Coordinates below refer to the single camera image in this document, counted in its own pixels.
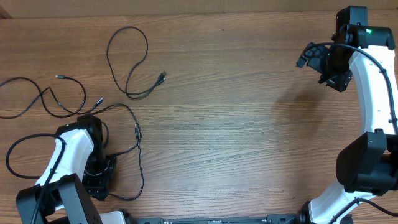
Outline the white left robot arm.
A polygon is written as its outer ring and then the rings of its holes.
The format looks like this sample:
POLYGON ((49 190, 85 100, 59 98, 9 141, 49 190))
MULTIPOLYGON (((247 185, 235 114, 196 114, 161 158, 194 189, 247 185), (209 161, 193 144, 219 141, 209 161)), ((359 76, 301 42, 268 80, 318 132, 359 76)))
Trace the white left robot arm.
POLYGON ((47 217, 64 209, 55 223, 130 223, 125 210, 99 213, 93 199, 109 195, 117 160, 105 153, 102 122, 89 114, 61 126, 53 134, 55 149, 34 186, 21 190, 16 205, 23 223, 47 223, 47 217))

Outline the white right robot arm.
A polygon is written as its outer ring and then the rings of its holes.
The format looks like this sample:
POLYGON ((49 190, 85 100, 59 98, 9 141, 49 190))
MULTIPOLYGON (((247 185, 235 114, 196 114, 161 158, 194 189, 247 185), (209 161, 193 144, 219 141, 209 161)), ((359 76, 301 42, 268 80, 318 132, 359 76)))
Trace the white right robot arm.
POLYGON ((355 81, 361 135, 338 154, 336 180, 288 222, 352 223, 355 208, 397 190, 395 47, 390 28, 368 24, 366 7, 348 6, 337 13, 330 42, 304 48, 296 65, 317 71, 319 83, 342 92, 355 81))

